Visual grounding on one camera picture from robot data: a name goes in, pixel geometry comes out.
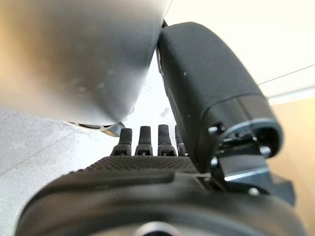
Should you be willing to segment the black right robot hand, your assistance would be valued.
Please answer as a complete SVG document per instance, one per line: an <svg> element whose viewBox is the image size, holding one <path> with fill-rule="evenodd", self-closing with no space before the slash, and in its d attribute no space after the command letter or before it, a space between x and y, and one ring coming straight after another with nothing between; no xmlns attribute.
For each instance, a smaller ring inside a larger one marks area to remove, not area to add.
<svg viewBox="0 0 315 236"><path fill-rule="evenodd" d="M283 131L231 49L188 22L162 28L157 58L175 120L121 131L110 156L63 175L23 209L17 236L305 236L290 180L270 172Z"/></svg>

